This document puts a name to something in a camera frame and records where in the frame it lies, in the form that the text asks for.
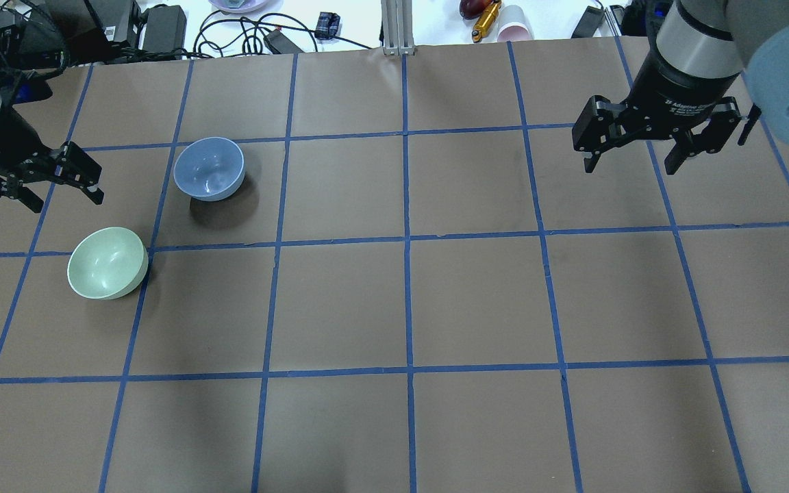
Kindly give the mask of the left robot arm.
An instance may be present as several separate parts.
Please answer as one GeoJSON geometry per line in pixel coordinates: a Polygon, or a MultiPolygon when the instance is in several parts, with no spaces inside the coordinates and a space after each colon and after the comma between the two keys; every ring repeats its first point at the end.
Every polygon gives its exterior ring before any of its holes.
{"type": "Polygon", "coordinates": [[[48,147],[14,108],[20,87],[29,80],[19,70],[0,70],[0,199],[18,201],[40,213],[45,202],[26,186],[47,181],[78,188],[101,205],[104,193],[96,160],[71,140],[56,149],[48,147]]]}

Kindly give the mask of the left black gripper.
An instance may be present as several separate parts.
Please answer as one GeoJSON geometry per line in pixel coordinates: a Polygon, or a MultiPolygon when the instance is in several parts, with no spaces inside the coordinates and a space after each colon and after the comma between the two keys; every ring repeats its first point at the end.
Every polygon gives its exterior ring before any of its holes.
{"type": "Polygon", "coordinates": [[[44,201],[24,184],[50,181],[79,188],[94,205],[101,205],[101,166],[78,144],[65,142],[57,151],[10,106],[0,107],[0,199],[22,203],[41,213],[44,201]]]}

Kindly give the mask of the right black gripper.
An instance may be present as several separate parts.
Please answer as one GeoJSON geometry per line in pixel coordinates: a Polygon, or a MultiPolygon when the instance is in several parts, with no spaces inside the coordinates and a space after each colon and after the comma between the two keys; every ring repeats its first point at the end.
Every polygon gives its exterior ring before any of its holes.
{"type": "Polygon", "coordinates": [[[652,140],[673,135],[675,144],[664,160],[667,175],[675,175],[688,158],[720,152],[742,118],[736,98],[725,97],[735,80],[735,74],[711,79],[686,74],[660,53],[648,52],[622,103],[595,94],[576,119],[572,144],[583,157],[584,171],[594,172],[601,154],[625,141],[619,126],[626,132],[649,126],[641,138],[652,140]],[[706,119],[694,134],[692,128],[706,119]]]}

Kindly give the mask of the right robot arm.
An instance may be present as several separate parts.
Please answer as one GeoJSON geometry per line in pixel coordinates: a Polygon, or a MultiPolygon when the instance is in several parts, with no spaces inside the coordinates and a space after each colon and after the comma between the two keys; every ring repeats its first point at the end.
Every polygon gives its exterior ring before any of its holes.
{"type": "Polygon", "coordinates": [[[717,153],[759,118],[789,144],[789,1],[675,1],[620,103],[590,97],[573,149],[594,172],[602,154],[636,140],[671,140],[668,175],[717,153]]]}

